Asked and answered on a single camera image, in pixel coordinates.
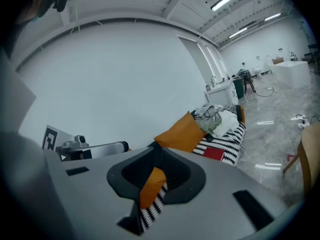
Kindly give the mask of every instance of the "white ceiling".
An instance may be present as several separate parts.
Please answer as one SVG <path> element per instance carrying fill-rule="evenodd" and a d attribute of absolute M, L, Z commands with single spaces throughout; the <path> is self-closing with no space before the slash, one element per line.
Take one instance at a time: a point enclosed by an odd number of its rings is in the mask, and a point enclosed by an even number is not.
<path fill-rule="evenodd" d="M 279 12 L 281 18 L 294 12 L 291 0 L 232 0 L 217 11 L 210 7 L 219 0 L 68 0 L 58 13 L 30 22 L 17 42 L 15 64 L 55 36 L 78 25 L 104 19 L 136 18 L 172 24 L 202 36 L 218 48 L 230 43 L 229 36 L 244 26 L 262 27 L 264 19 Z"/>

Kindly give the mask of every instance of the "striped bedding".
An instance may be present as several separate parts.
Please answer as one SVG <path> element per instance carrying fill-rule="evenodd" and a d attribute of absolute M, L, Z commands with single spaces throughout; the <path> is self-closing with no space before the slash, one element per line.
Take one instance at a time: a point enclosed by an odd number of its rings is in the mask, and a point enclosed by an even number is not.
<path fill-rule="evenodd" d="M 202 156 L 208 147 L 222 149 L 224 153 L 221 161 L 231 166 L 236 166 L 245 134 L 246 127 L 240 123 L 235 131 L 228 131 L 223 137 L 214 138 L 212 142 L 208 142 L 203 138 L 192 153 Z M 140 209 L 140 221 L 144 232 L 148 230 L 163 210 L 163 200 L 167 191 L 168 187 L 167 183 L 165 183 L 152 205 L 147 209 Z"/>

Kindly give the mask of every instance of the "white cloth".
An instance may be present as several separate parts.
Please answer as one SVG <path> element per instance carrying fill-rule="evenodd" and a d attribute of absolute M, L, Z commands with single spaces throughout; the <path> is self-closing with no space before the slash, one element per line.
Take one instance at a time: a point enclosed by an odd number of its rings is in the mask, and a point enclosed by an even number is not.
<path fill-rule="evenodd" d="M 221 124 L 213 130 L 213 133 L 218 137 L 223 137 L 227 131 L 235 131 L 239 126 L 237 115 L 230 111 L 224 110 L 218 112 L 221 117 Z"/>

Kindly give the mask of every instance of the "cabinet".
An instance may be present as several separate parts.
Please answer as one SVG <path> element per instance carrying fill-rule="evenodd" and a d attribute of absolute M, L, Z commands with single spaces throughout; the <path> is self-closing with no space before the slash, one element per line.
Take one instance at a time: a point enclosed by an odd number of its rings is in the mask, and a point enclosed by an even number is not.
<path fill-rule="evenodd" d="M 212 90 L 205 91 L 204 94 L 211 104 L 222 106 L 239 104 L 236 88 L 232 80 L 217 84 Z"/>

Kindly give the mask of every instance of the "red book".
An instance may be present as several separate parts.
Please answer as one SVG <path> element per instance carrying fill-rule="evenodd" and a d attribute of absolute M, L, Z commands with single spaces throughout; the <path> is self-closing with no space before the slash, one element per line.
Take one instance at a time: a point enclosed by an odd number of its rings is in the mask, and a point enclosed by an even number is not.
<path fill-rule="evenodd" d="M 221 161 L 222 157 L 224 156 L 224 152 L 225 151 L 220 148 L 207 147 L 204 151 L 203 157 Z"/>

